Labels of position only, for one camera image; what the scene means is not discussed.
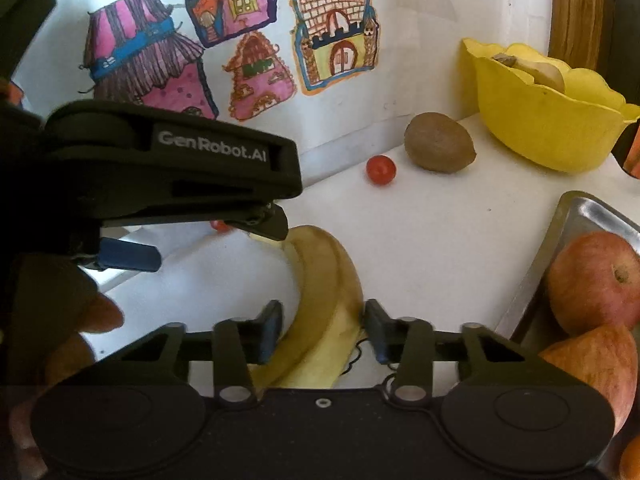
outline black circular joint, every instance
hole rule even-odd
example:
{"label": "black circular joint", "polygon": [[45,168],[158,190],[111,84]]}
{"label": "black circular joint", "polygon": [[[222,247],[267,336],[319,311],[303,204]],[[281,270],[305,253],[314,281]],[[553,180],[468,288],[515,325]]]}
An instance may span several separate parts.
{"label": "black circular joint", "polygon": [[551,392],[521,388],[495,399],[495,413],[503,422],[525,431],[548,431],[564,424],[569,405]]}
{"label": "black circular joint", "polygon": [[164,462],[204,424],[202,398],[188,384],[61,384],[34,407],[31,430],[46,462],[92,476]]}
{"label": "black circular joint", "polygon": [[440,412],[467,453],[506,474],[562,474],[597,460],[613,435],[607,401],[586,385],[460,383]]}

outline blue band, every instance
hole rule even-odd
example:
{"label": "blue band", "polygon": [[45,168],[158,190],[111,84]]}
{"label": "blue band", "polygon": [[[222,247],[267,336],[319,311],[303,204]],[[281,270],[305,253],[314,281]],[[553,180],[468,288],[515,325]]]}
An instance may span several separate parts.
{"label": "blue band", "polygon": [[174,20],[168,17],[164,22],[149,23],[146,30],[141,30],[133,38],[127,40],[123,45],[113,49],[111,57],[101,57],[91,66],[91,78],[94,81],[103,78],[113,70],[122,66],[123,63],[146,47],[164,40],[175,32]]}

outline banana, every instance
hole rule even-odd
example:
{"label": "banana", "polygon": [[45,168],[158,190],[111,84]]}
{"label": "banana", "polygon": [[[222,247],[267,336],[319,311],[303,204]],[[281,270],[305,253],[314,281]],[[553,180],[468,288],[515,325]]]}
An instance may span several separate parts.
{"label": "banana", "polygon": [[270,361],[252,368],[252,380],[257,390],[330,388],[360,335],[360,280],[344,247],[318,227],[295,227],[279,245],[296,275],[300,303]]}

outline cherry tomato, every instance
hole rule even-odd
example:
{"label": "cherry tomato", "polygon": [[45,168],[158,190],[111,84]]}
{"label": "cherry tomato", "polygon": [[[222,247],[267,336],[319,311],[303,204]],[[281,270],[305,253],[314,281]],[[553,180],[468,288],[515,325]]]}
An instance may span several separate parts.
{"label": "cherry tomato", "polygon": [[367,162],[367,176],[377,186],[386,186],[396,177],[396,165],[386,155],[372,156]]}
{"label": "cherry tomato", "polygon": [[222,220],[212,220],[209,223],[211,224],[211,227],[213,227],[220,234],[228,233],[229,231],[231,231],[231,229],[233,229],[231,226],[225,224]]}

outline table surface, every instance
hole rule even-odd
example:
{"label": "table surface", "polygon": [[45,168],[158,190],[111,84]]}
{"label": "table surface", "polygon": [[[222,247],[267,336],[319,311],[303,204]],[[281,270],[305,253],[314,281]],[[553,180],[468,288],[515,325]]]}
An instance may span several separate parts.
{"label": "table surface", "polygon": [[[497,325],[565,191],[594,194],[640,222],[640,182],[612,156],[589,173],[561,174],[508,150],[479,115],[461,124],[478,156],[458,174],[422,170],[399,146],[387,153],[398,166],[389,186],[371,185],[361,164],[283,204],[291,226],[314,224],[341,241],[366,298],[377,298],[393,317],[420,317],[446,331],[471,321]],[[207,236],[172,254],[157,274],[139,274],[110,296],[126,323],[110,335],[88,337],[98,356],[166,322],[197,331],[229,317],[253,317],[273,298],[283,301],[290,322],[298,302],[280,252],[241,232]],[[388,373],[365,350],[363,363],[341,385],[373,384]],[[439,365],[436,393],[454,380],[454,369]]]}

